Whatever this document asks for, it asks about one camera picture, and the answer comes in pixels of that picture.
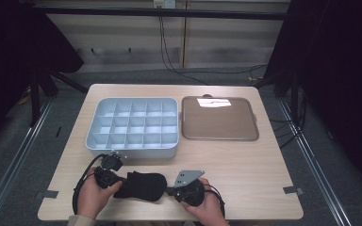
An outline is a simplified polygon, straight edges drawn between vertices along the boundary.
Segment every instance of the metal rail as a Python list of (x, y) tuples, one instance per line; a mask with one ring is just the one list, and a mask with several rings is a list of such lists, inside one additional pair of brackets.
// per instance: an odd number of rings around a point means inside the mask
[(0, 181), (0, 209), (25, 161), (25, 158), (27, 157), (27, 154), (29, 153), (29, 150), (31, 149), (32, 144), (34, 143), (35, 138), (37, 137), (37, 134), (41, 130), (46, 116), (51, 109), (51, 103), (53, 100), (54, 98), (49, 98), (47, 103), (42, 106), (40, 120), (37, 121), (34, 127), (29, 128), (22, 145), (13, 157), (10, 166)]
[(313, 173), (313, 176), (316, 179), (317, 184), (320, 187), (321, 193), (325, 198), (328, 207), (330, 208), (332, 214), (334, 215), (335, 220), (337, 221), (337, 225), (351, 226), (352, 224), (349, 221), (349, 218), (345, 213), (345, 210), (343, 209), (343, 206), (339, 198), (337, 197), (337, 194), (334, 192), (334, 189), (331, 187), (327, 178), (325, 177), (321, 169), (321, 166), (316, 159), (316, 155), (314, 155), (304, 135), (300, 133), (301, 131), (300, 128), (296, 127), (295, 123), (292, 121), (292, 117), (290, 115), (290, 109), (287, 102), (285, 100), (280, 101), (280, 106), (285, 117), (287, 118), (287, 120), (290, 121), (289, 122), (290, 129), (292, 130), (293, 135), (295, 136), (296, 141), (298, 142), (298, 145), (301, 148), (302, 154), (304, 155), (304, 158), (308, 166), (310, 167), (311, 172)]
[(219, 19), (249, 19), (283, 21), (288, 15), (282, 12), (217, 11), (169, 8), (98, 8), (36, 5), (34, 10), (46, 14), (106, 15), (106, 16), (154, 16)]

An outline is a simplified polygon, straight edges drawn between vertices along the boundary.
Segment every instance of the rectangular tray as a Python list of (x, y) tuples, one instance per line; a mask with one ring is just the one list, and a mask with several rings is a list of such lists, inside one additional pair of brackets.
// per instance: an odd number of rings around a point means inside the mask
[(96, 107), (86, 146), (96, 156), (170, 158), (179, 140), (178, 104), (173, 98), (106, 98)]
[(191, 139), (245, 141), (259, 137), (251, 104), (239, 97), (185, 97), (182, 100), (182, 135)]

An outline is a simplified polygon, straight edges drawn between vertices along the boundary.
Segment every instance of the wire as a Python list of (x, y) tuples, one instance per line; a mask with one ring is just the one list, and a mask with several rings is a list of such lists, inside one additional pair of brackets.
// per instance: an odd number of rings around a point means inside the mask
[(290, 135), (291, 133), (292, 133), (292, 131), (289, 131), (289, 132), (287, 132), (287, 133), (285, 133), (285, 134), (283, 134), (283, 135), (277, 136), (276, 138), (285, 137), (285, 136), (287, 136), (287, 135)]
[(291, 122), (290, 120), (273, 120), (273, 119), (269, 119), (270, 121), (273, 122)]
[(220, 191), (216, 187), (211, 185), (204, 185), (204, 186), (209, 186), (214, 189), (214, 190), (205, 190), (205, 192), (213, 193), (214, 195), (216, 195), (217, 200), (219, 201), (220, 204), (220, 208), (222, 210), (222, 216), (225, 217), (225, 208), (224, 208), (225, 202), (222, 200), (222, 195), (220, 195)]
[[(254, 76), (252, 74), (253, 71), (258, 70), (260, 68), (266, 67), (268, 64), (262, 64), (262, 65), (255, 65), (253, 67), (251, 67), (249, 70), (245, 70), (245, 71), (239, 71), (239, 72), (213, 72), (213, 71), (188, 71), (188, 72), (180, 72), (178, 71), (173, 65), (172, 62), (170, 61), (170, 56), (169, 56), (169, 52), (167, 49), (167, 42), (166, 42), (166, 38), (165, 38), (165, 34), (164, 34), (164, 23), (163, 23), (163, 18), (159, 17), (159, 23), (160, 23), (160, 51), (161, 51), (161, 59), (163, 61), (164, 66), (166, 67), (167, 70), (169, 70), (172, 73), (177, 73), (180, 76), (183, 77), (187, 77), (189, 79), (193, 79), (199, 83), (205, 84), (207, 86), (209, 86), (208, 83), (199, 80), (195, 77), (191, 77), (191, 76), (187, 76), (185, 75), (186, 73), (221, 73), (221, 74), (238, 74), (238, 73), (248, 73), (250, 75), (251, 78), (251, 84), (249, 86), (251, 86), (254, 82)], [(167, 61), (170, 64), (170, 67), (167, 65), (165, 57), (164, 57), (164, 53), (166, 54), (167, 57)]]
[(281, 130), (282, 128), (284, 128), (286, 125), (288, 125), (287, 123), (284, 123), (283, 125), (281, 125), (280, 127), (273, 129), (273, 132), (277, 132), (278, 130)]
[(86, 177), (86, 175), (87, 175), (88, 171), (90, 170), (90, 168), (92, 167), (92, 165), (96, 162), (96, 160), (98, 160), (98, 158), (104, 157), (104, 156), (107, 156), (107, 154), (101, 153), (101, 154), (98, 154), (95, 158), (92, 159), (92, 161), (90, 162), (90, 164), (85, 169), (84, 173), (82, 174), (80, 180), (78, 181), (78, 183), (77, 183), (77, 185), (76, 185), (76, 187), (74, 189), (73, 211), (74, 211), (75, 215), (77, 214), (78, 196), (80, 194), (81, 187), (82, 187), (82, 185), (84, 185), (85, 180), (87, 180), (88, 177), (94, 175), (94, 173), (88, 175), (87, 177)]
[(291, 137), (284, 144), (279, 146), (280, 149), (287, 146), (294, 138), (296, 138), (297, 136), (299, 136), (303, 132), (306, 110), (307, 110), (307, 96), (304, 93), (303, 99), (301, 101), (301, 106), (300, 106), (300, 115), (301, 116), (299, 117), (299, 124), (297, 125), (299, 129), (296, 131), (296, 133), (293, 135), (293, 137)]

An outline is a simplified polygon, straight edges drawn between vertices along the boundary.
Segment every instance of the gray compartment tray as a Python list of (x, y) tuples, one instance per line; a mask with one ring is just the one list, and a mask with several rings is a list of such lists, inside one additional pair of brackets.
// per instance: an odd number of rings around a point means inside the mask
[(94, 155), (169, 158), (179, 139), (178, 104), (173, 98), (106, 98), (96, 107), (86, 146)]

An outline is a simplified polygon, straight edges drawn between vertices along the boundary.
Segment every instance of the sleeve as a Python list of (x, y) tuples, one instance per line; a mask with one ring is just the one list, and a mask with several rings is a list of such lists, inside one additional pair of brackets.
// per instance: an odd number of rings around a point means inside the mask
[(87, 218), (81, 215), (72, 215), (69, 216), (69, 223), (67, 226), (93, 226), (95, 220), (92, 218)]

